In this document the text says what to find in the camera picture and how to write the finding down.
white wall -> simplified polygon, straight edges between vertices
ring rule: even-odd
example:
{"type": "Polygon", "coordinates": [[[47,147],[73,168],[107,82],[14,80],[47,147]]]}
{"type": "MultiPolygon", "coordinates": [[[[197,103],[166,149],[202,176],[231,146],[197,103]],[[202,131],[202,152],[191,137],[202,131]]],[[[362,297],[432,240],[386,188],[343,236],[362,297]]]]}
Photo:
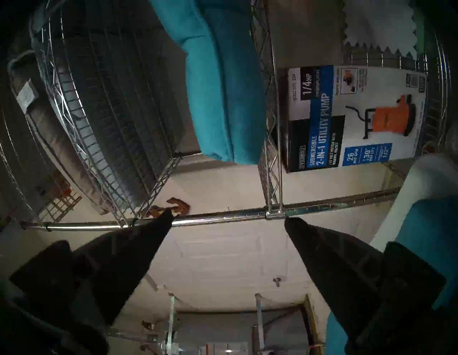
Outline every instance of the white wall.
{"type": "MultiPolygon", "coordinates": [[[[284,200],[293,203],[376,191],[386,184],[386,171],[381,164],[369,164],[284,174],[284,200]]],[[[170,197],[189,203],[191,214],[258,208],[265,203],[257,167],[242,165],[173,175],[155,203],[165,207],[170,197]]],[[[386,202],[303,218],[369,242],[390,206],[386,202]]],[[[107,220],[112,216],[97,215],[83,199],[62,222],[107,220]]],[[[47,243],[64,238],[72,248],[100,234],[38,232],[47,243]]],[[[254,310],[256,292],[265,298],[267,308],[301,302],[308,293],[318,317],[318,331],[325,338],[329,309],[310,281],[282,220],[173,228],[148,273],[159,290],[154,291],[144,279],[124,307],[124,314],[167,317],[168,292],[182,301],[178,309],[206,311],[254,310]],[[272,281],[274,277],[282,279],[280,288],[272,281]]]]}

product label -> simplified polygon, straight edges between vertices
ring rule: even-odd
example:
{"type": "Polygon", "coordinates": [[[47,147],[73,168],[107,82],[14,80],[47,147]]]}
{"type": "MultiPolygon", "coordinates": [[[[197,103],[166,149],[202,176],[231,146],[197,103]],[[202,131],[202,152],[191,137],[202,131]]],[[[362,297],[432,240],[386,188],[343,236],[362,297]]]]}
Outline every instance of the product label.
{"type": "Polygon", "coordinates": [[[315,97],[310,102],[309,150],[307,168],[327,167],[327,155],[331,141],[334,67],[320,68],[319,85],[315,85],[315,97]]]}
{"type": "Polygon", "coordinates": [[[343,166],[384,162],[390,159],[392,143],[372,144],[359,147],[346,147],[343,166]]]}
{"type": "Polygon", "coordinates": [[[310,141],[311,120],[297,120],[289,123],[290,132],[301,134],[290,135],[289,164],[294,171],[333,168],[339,166],[342,136],[344,134],[345,116],[334,116],[328,119],[328,142],[326,151],[318,141],[319,135],[310,141]]]}

pipe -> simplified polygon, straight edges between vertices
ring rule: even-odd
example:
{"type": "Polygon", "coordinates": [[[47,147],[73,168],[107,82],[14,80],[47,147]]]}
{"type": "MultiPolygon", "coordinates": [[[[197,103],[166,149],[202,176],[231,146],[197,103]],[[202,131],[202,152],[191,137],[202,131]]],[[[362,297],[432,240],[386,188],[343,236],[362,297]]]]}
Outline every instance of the pipe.
{"type": "MultiPolygon", "coordinates": [[[[185,217],[176,217],[172,222],[172,227],[184,227],[192,225],[216,224],[227,222],[250,221],[254,219],[279,219],[286,216],[298,216],[323,211],[332,211],[343,208],[364,206],[372,203],[394,200],[398,195],[400,187],[365,194],[331,198],[312,202],[293,203],[285,205],[283,213],[268,214],[266,208],[255,208],[239,211],[216,212],[206,214],[195,214],[185,217]]],[[[36,223],[21,222],[24,229],[41,229],[51,232],[60,231],[104,231],[109,232],[120,228],[127,228],[129,224],[119,225],[116,221],[112,222],[87,222],[87,223],[36,223]]],[[[139,219],[136,225],[149,223],[150,219],[139,219]]]]}
{"type": "Polygon", "coordinates": [[[134,333],[134,332],[126,331],[126,330],[119,330],[116,328],[109,328],[106,333],[106,336],[110,338],[121,338],[121,339],[137,341],[142,344],[144,343],[157,344],[158,339],[159,339],[158,334],[134,333]]]}
{"type": "Polygon", "coordinates": [[[175,153],[174,156],[176,158],[190,158],[190,157],[196,157],[198,155],[202,155],[202,152],[200,150],[196,150],[196,151],[193,151],[193,152],[185,152],[185,153],[177,152],[177,153],[175,153]]]}

metal pole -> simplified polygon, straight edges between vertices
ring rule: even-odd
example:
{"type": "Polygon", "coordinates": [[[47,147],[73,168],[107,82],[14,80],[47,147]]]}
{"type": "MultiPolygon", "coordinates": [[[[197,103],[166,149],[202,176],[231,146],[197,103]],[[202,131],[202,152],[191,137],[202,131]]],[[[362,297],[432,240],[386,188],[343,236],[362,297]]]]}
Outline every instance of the metal pole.
{"type": "MultiPolygon", "coordinates": [[[[365,194],[352,195],[346,197],[331,198],[327,200],[319,200],[312,202],[293,203],[284,206],[284,213],[267,214],[265,208],[255,208],[240,211],[216,212],[198,215],[190,215],[185,217],[176,217],[172,222],[172,227],[183,227],[203,224],[216,224],[227,222],[250,221],[254,219],[279,219],[286,216],[298,216],[301,214],[309,214],[315,212],[332,211],[343,208],[356,206],[370,205],[391,201],[396,198],[400,187],[365,194]]],[[[136,225],[149,223],[151,219],[140,219],[135,222],[136,225]]],[[[49,232],[53,230],[60,231],[104,231],[118,230],[128,228],[128,224],[119,225],[116,221],[112,222],[87,222],[87,223],[46,223],[43,225],[33,222],[21,222],[24,229],[42,229],[49,232]]]]}
{"type": "Polygon", "coordinates": [[[262,324],[262,307],[261,307],[261,294],[255,294],[256,297],[256,313],[258,320],[258,336],[259,336],[259,350],[264,350],[264,328],[262,324]]]}
{"type": "Polygon", "coordinates": [[[190,158],[190,157],[196,157],[198,155],[202,155],[202,152],[200,150],[196,150],[193,152],[185,152],[185,153],[177,152],[174,154],[175,158],[190,158]]]}
{"type": "Polygon", "coordinates": [[[270,45],[272,47],[272,65],[273,65],[273,81],[275,83],[275,108],[276,112],[275,115],[277,117],[276,125],[277,125],[277,167],[278,167],[278,201],[279,201],[279,207],[278,207],[278,212],[282,213],[283,212],[283,167],[282,167],[282,138],[280,134],[280,127],[281,127],[281,122],[280,122],[280,100],[278,97],[278,75],[277,75],[277,63],[275,60],[275,50],[273,47],[273,40],[272,40],[272,32],[270,32],[270,24],[269,24],[269,13],[268,13],[268,7],[266,6],[266,23],[267,23],[267,28],[269,29],[269,36],[270,36],[270,45]]]}
{"type": "Polygon", "coordinates": [[[172,332],[173,332],[173,319],[175,317],[175,296],[173,293],[170,293],[170,315],[169,315],[169,332],[167,334],[167,354],[172,353],[172,332]]]}

wire basket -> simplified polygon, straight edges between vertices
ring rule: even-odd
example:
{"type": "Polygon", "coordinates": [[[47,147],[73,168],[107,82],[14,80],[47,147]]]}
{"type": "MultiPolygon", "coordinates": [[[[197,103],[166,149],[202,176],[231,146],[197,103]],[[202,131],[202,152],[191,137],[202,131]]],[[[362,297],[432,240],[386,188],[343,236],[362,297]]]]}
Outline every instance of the wire basket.
{"type": "Polygon", "coordinates": [[[163,29],[146,0],[54,1],[44,13],[38,61],[56,113],[118,223],[143,218],[183,131],[153,50],[163,29]]]}
{"type": "Polygon", "coordinates": [[[425,52],[414,60],[410,54],[391,53],[380,47],[342,46],[342,64],[407,69],[427,75],[426,105],[416,155],[434,153],[445,144],[447,104],[451,93],[450,66],[442,41],[425,24],[425,52]]]}
{"type": "Polygon", "coordinates": [[[59,222],[81,200],[36,138],[3,78],[0,99],[1,219],[59,222]]]}

